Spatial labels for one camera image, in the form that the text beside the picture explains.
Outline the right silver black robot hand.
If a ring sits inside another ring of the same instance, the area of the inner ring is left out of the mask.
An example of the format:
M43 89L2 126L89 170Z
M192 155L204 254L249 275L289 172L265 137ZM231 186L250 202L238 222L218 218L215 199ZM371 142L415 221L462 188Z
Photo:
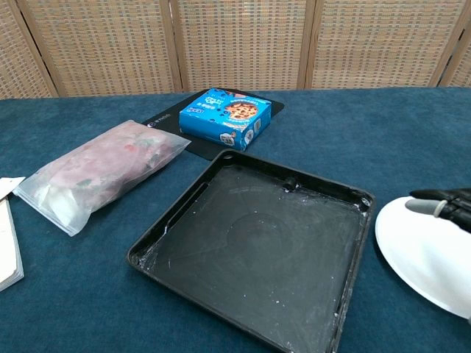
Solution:
M408 210L451 221L471 233L471 188L413 190L410 196Z

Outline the white round plate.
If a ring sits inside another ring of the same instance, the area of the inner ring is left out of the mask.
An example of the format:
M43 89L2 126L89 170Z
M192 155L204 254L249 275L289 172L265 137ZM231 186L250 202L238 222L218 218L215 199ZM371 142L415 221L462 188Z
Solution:
M471 233L406 207L386 204L375 222L379 249L394 272L440 308L471 321Z

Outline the black mouse pad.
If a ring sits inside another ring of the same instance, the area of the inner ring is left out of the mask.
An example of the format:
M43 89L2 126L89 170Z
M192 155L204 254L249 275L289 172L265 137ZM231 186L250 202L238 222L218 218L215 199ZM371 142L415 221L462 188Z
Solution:
M188 98L172 105L170 108L145 120L143 124L151 128L162 129L164 131L182 136L190 140L191 142L190 145L188 145L187 147L187 150L189 152L194 153L200 157L203 157L206 160L213 159L222 149L228 149L230 147L226 147L224 145L210 142L208 140L197 138L192 135L187 135L185 133L182 133L179 128L180 111L184 109L185 107L187 107L193 100L199 98L203 93L205 93L208 90L209 89L205 89L189 96ZM228 91L239 93L239 94L244 94L247 96L253 96L255 98L265 99L265 100L270 101L272 103L272 118L276 116L280 111L282 111L282 109L285 107L285 105L279 101L257 96L251 93L243 92L236 89L228 89Z

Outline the translucent bag with pink cloth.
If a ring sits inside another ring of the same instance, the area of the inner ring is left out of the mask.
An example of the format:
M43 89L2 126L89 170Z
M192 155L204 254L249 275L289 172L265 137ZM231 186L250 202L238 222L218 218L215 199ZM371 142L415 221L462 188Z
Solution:
M46 164L13 193L75 236L92 213L166 166L189 143L128 120Z

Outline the black square tray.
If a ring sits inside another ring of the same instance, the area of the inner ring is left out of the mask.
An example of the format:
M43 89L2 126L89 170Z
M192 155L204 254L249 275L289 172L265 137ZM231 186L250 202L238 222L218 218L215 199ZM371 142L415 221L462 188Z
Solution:
M282 353L336 353L374 207L365 190L225 149L127 259Z

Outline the white notebook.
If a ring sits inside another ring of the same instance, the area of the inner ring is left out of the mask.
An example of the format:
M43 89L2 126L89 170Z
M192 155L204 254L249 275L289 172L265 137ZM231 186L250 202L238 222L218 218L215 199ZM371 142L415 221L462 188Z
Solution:
M24 278L24 269L8 198L0 201L0 292Z

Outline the blue cookie box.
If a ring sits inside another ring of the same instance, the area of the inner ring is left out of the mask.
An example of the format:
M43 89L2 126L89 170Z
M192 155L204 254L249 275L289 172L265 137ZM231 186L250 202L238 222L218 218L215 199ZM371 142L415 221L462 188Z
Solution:
M179 128L187 135L244 151L271 119L270 101L211 88L180 111Z

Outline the woven folding screen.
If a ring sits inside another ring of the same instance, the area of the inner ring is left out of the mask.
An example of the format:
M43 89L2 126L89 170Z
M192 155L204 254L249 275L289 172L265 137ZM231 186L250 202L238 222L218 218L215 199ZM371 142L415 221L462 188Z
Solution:
M0 0L0 99L471 86L471 0Z

